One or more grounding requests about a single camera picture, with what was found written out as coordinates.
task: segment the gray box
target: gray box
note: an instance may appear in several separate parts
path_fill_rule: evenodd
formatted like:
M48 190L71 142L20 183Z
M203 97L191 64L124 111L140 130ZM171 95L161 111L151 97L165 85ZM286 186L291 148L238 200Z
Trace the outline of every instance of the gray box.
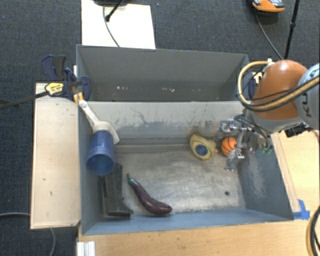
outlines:
M86 168L92 129L79 111L81 230L84 235L190 229L293 220L274 153L245 152L236 170L217 154L199 160L194 134L216 135L221 120L241 114L235 100L245 54L77 46L77 75L92 83L89 105L115 128L115 158L123 165L122 195L128 218L105 217L98 177ZM150 215L126 174L173 208Z

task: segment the white cord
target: white cord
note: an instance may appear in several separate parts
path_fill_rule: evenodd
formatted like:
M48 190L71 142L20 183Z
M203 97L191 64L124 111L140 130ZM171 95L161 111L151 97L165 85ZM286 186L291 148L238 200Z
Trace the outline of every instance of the white cord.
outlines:
M29 213L25 213L25 212L6 212L6 213L0 213L0 218L1 217L7 217L7 216L24 216L24 217L29 217L31 216ZM49 256L52 256L55 252L55 248L56 248L56 235L54 230L50 227L50 231L51 231L51 235L52 235L52 248L51 248L51 252L49 254Z

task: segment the gray carpet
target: gray carpet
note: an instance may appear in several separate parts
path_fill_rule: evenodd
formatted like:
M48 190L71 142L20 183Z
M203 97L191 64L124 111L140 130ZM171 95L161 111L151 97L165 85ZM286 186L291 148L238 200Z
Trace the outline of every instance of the gray carpet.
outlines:
M250 60L276 56L257 24L247 0L132 0L151 5L159 49L245 53ZM276 17L261 17L270 40L284 55L294 1ZM289 59L306 67L319 62L320 1L301 1ZM81 0L0 1L0 98L8 101L34 93L37 80L46 80L40 60L67 56L76 63L81 43ZM30 212L33 103L0 110L0 213ZM55 254L75 254L75 228L55 229ZM0 255L48 255L51 235L31 232L27 218L0 219Z

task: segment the blue cup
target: blue cup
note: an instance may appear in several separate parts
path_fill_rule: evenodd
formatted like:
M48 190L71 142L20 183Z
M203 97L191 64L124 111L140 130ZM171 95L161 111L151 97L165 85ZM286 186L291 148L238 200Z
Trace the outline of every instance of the blue cup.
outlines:
M106 130L95 132L91 138L86 166L95 175L107 175L115 166L115 153L112 135Z

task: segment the orange device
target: orange device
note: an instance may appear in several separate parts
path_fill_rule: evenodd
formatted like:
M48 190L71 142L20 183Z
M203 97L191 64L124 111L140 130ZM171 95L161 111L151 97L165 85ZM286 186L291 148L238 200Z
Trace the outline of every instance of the orange device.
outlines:
M283 0L251 0L251 2L260 12L280 13L285 9Z

